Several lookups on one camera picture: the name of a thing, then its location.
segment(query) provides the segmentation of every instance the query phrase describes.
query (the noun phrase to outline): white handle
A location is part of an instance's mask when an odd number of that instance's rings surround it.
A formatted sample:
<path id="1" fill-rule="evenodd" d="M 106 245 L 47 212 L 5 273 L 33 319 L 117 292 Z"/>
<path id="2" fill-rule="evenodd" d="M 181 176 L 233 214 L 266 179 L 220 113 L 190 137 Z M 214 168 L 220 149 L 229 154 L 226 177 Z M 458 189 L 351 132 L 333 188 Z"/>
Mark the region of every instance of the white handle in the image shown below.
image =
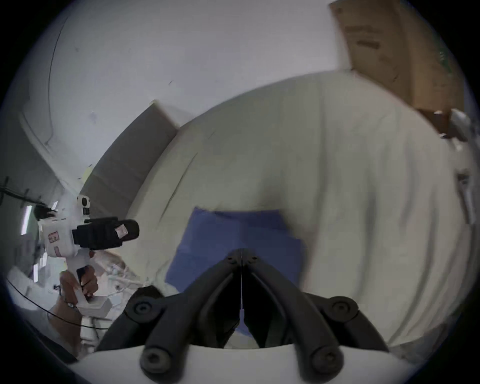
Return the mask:
<path id="1" fill-rule="evenodd" d="M 88 265 L 90 260 L 90 250 L 88 248 L 81 248 L 74 257 L 67 257 L 67 269 L 75 276 L 75 279 L 81 285 L 80 280 L 78 279 L 77 270 Z M 75 289 L 75 296 L 77 297 L 77 306 L 88 305 L 87 299 L 85 298 L 82 289 Z"/>

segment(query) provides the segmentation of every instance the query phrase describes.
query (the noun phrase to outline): blue towel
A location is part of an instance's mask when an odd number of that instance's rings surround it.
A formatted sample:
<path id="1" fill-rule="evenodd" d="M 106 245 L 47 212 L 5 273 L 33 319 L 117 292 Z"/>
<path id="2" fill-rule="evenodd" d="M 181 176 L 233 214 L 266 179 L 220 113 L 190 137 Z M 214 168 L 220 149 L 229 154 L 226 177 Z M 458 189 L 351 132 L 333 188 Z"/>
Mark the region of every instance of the blue towel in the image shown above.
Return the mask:
<path id="1" fill-rule="evenodd" d="M 203 272 L 238 248 L 254 250 L 263 261 L 298 284 L 303 244 L 288 234 L 279 211 L 209 212 L 200 208 L 195 208 L 190 216 L 165 281 L 183 292 Z M 243 321 L 237 330 L 250 334 Z"/>

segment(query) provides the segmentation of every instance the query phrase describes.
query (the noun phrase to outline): black cable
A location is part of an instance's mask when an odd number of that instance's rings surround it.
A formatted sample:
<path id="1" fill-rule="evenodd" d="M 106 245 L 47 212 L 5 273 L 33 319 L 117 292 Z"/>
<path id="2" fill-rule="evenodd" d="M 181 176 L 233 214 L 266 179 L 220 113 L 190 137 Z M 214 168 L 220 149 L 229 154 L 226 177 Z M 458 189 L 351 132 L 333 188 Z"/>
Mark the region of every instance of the black cable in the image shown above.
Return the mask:
<path id="1" fill-rule="evenodd" d="M 67 22 L 68 18 L 70 17 L 70 15 L 72 14 L 72 12 L 70 12 L 70 14 L 65 18 L 65 21 L 63 22 L 61 28 L 60 28 L 60 32 L 59 32 L 59 35 L 57 36 L 57 41 L 55 41 L 55 45 L 53 47 L 53 53 L 52 53 L 52 60 L 50 61 L 50 69 L 48 71 L 48 87 L 47 87 L 47 101 L 48 101 L 48 118 L 50 120 L 50 129 L 51 129 L 51 133 L 50 133 L 50 137 L 48 138 L 47 141 L 45 141 L 45 145 L 48 145 L 48 142 L 52 139 L 53 137 L 53 123 L 52 123 L 52 109 L 50 107 L 50 77 L 52 76 L 52 65 L 53 65 L 53 58 L 55 57 L 55 50 L 57 49 L 57 44 L 59 42 L 59 39 L 60 39 L 60 35 L 61 35 L 61 32 L 63 31 L 63 27 L 65 26 L 65 23 Z"/>
<path id="2" fill-rule="evenodd" d="M 0 193 L 4 193 L 6 194 L 7 196 L 10 196 L 10 197 L 13 197 L 14 199 L 18 199 L 18 200 L 23 200 L 27 203 L 32 203 L 32 204 L 39 204 L 39 205 L 44 205 L 44 206 L 47 206 L 44 202 L 41 202 L 39 200 L 34 200 L 34 199 L 30 199 L 26 196 L 22 196 L 20 195 L 19 193 L 17 192 L 14 192 L 8 188 L 5 188 L 5 187 L 0 187 Z"/>
<path id="3" fill-rule="evenodd" d="M 73 323 L 71 321 L 68 321 L 68 320 L 65 320 L 65 319 L 62 319 L 60 316 L 57 316 L 56 314 L 50 312 L 49 310 L 46 310 L 45 308 L 43 307 L 40 307 L 36 302 L 34 302 L 33 300 L 31 300 L 30 298 L 28 298 L 27 296 L 25 296 L 22 292 L 20 292 L 17 287 L 15 285 L 12 284 L 12 282 L 9 280 L 9 279 L 5 279 L 7 280 L 10 285 L 13 287 L 14 290 L 16 290 L 20 295 L 22 295 L 25 299 L 27 299 L 29 302 L 31 302 L 32 304 L 35 304 L 38 308 L 40 309 L 43 309 L 45 312 L 47 313 L 50 313 L 52 316 L 55 316 L 57 318 L 59 318 L 60 320 L 63 320 L 64 322 L 68 323 L 68 324 L 73 324 L 73 325 L 76 325 L 78 327 L 84 327 L 84 328 L 92 328 L 92 329 L 96 329 L 96 330 L 107 330 L 108 328 L 97 328 L 97 327 L 90 327 L 88 325 L 81 325 L 81 324 L 76 324 L 76 323 Z"/>

